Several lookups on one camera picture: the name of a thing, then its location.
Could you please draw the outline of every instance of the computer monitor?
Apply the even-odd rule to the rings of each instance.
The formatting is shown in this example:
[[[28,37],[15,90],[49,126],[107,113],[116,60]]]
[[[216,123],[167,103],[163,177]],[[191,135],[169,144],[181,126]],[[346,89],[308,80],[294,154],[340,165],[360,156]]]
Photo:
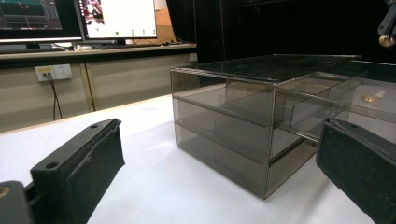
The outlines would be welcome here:
[[[80,41],[74,0],[1,0],[0,44]]]
[[[84,40],[157,38],[153,0],[78,0]]]

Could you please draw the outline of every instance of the table surface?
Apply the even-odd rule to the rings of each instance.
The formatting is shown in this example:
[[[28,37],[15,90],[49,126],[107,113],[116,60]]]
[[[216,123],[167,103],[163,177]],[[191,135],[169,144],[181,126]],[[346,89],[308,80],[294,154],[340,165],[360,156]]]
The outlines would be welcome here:
[[[117,118],[126,164],[89,223],[374,223],[306,163],[264,200],[177,147],[170,95],[0,134],[0,182],[30,169],[91,124]]]

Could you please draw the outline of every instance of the black cable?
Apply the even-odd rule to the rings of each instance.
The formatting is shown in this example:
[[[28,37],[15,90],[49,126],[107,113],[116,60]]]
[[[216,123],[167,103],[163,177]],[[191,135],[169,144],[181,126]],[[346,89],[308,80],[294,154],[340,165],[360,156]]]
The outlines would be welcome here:
[[[51,74],[44,74],[44,76],[49,81],[49,84],[51,85],[52,91],[53,91],[53,109],[52,109],[53,120],[56,120],[56,118],[55,118],[55,110],[56,110],[55,106],[56,106],[56,104],[58,105],[58,110],[59,110],[59,114],[61,116],[61,119],[63,119],[62,110],[61,110],[61,106],[59,104],[58,95],[56,94],[55,84],[53,83],[52,75]]]
[[[61,116],[61,119],[63,119],[63,117],[62,117],[61,106],[59,105],[58,95],[56,94],[55,84],[53,83],[53,79],[52,79],[52,75],[51,75],[51,74],[49,74],[49,79],[50,79],[51,87],[52,87],[52,89],[53,89],[54,98],[56,99],[56,102],[57,102],[57,104],[58,104],[59,115]]]

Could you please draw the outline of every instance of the black curtain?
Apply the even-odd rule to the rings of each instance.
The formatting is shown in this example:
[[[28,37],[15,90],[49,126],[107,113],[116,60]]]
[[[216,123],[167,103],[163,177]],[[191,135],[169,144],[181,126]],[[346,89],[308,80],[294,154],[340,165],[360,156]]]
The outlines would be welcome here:
[[[177,41],[196,43],[194,0],[166,0]]]

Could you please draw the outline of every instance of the monitor stand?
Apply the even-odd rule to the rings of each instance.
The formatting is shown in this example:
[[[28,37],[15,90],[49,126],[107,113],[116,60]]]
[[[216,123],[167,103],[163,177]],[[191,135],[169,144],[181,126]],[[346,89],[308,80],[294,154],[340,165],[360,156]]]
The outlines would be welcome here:
[[[116,45],[126,45],[125,39],[116,39]]]
[[[37,43],[30,43],[30,44],[26,44],[26,48],[27,49],[40,49],[40,45]]]

